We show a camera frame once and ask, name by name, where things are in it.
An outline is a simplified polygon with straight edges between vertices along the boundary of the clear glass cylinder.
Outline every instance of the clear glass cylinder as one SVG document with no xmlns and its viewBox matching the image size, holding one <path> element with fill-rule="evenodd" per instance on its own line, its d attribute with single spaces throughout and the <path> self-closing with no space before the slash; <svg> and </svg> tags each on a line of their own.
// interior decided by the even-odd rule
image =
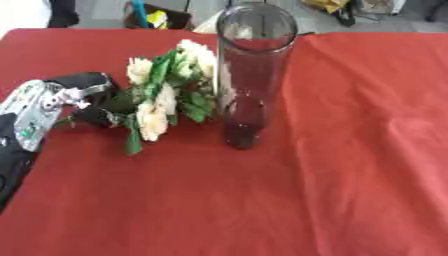
<svg viewBox="0 0 448 256">
<path fill-rule="evenodd" d="M 230 146 L 251 148 L 269 123 L 297 32 L 295 19 L 269 4 L 235 5 L 219 17 L 217 84 Z"/>
</svg>

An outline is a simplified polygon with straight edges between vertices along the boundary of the yellow object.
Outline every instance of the yellow object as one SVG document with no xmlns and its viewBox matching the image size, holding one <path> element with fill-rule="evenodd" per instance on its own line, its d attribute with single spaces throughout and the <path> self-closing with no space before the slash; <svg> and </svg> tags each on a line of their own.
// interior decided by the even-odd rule
<svg viewBox="0 0 448 256">
<path fill-rule="evenodd" d="M 168 16 L 164 11 L 156 11 L 146 16 L 148 23 L 151 23 L 154 28 L 167 29 L 168 28 Z"/>
<path fill-rule="evenodd" d="M 350 0 L 302 0 L 305 4 L 315 6 L 327 10 L 328 13 L 333 13 L 340 8 L 343 8 Z"/>
</svg>

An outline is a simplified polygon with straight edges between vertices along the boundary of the gray floor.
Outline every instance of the gray floor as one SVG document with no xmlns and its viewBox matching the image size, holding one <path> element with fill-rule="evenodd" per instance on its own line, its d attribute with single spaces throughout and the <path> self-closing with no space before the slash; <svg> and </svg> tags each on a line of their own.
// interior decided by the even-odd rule
<svg viewBox="0 0 448 256">
<path fill-rule="evenodd" d="M 268 0 L 291 12 L 299 24 L 300 32 L 448 32 L 448 5 L 439 12 L 435 23 L 424 21 L 430 6 L 438 0 L 408 0 L 402 12 L 397 16 L 377 16 L 357 18 L 357 24 L 351 28 L 340 26 L 336 20 L 320 11 L 304 6 L 300 0 Z M 123 6 L 127 0 L 77 0 L 77 11 L 81 21 L 77 28 L 122 28 Z M 186 0 L 150 0 L 153 5 L 173 10 L 184 10 Z M 200 24 L 223 9 L 226 0 L 191 0 L 188 12 L 193 22 Z"/>
</svg>

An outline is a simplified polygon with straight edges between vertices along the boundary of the flower bouquet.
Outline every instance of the flower bouquet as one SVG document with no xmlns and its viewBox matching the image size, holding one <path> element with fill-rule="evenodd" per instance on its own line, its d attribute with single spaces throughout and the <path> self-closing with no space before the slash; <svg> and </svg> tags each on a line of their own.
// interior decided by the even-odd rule
<svg viewBox="0 0 448 256">
<path fill-rule="evenodd" d="M 152 60 L 129 59 L 131 87 L 99 106 L 114 126 L 129 129 L 127 154 L 139 153 L 142 140 L 157 141 L 169 125 L 177 125 L 181 114 L 198 123 L 213 118 L 215 65 L 213 52 L 190 40 Z"/>
</svg>

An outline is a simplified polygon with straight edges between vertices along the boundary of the red tablecloth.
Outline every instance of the red tablecloth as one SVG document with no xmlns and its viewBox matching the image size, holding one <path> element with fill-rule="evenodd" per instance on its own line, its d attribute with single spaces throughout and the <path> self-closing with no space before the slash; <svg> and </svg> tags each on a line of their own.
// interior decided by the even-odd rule
<svg viewBox="0 0 448 256">
<path fill-rule="evenodd" d="M 0 98 L 82 71 L 126 84 L 130 56 L 184 31 L 19 30 Z M 125 129 L 51 132 L 0 217 L 2 256 L 448 255 L 448 35 L 296 42 L 272 125 L 250 151 L 187 120 L 127 157 Z"/>
</svg>

